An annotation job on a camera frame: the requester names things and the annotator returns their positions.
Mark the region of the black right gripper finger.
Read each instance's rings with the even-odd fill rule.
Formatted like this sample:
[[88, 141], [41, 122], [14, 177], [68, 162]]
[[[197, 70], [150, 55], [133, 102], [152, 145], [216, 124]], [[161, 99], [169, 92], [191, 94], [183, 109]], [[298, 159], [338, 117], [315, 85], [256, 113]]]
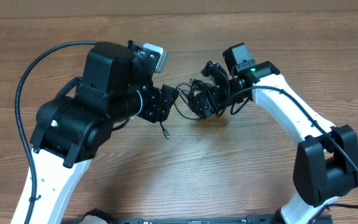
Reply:
[[224, 93], [230, 93], [230, 83], [227, 73], [223, 70], [222, 66], [218, 63], [208, 61], [204, 68], [201, 70], [204, 77], [211, 77], [214, 84], [219, 87]]
[[201, 118], [216, 113], [216, 92], [213, 90], [199, 91], [195, 95], [195, 111]]

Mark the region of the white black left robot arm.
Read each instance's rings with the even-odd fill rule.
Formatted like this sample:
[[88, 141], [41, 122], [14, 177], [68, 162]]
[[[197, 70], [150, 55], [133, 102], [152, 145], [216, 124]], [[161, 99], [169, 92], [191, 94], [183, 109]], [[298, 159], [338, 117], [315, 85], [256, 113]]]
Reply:
[[82, 76], [72, 78], [24, 132], [29, 171], [13, 223], [60, 223], [70, 197], [99, 147], [132, 117], [162, 123], [178, 97], [154, 86], [167, 52], [153, 44], [90, 42]]

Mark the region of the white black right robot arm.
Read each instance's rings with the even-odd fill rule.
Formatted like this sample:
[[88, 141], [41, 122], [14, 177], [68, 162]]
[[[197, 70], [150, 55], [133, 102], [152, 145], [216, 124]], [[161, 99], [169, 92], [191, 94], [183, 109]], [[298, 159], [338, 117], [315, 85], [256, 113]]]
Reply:
[[291, 200], [261, 223], [330, 223], [323, 210], [358, 187], [358, 139], [348, 125], [337, 127], [308, 106], [271, 62], [257, 63], [244, 43], [223, 52], [228, 72], [208, 61], [201, 73], [212, 83], [191, 79], [188, 105], [200, 118], [231, 114], [253, 101], [265, 109], [296, 146]]

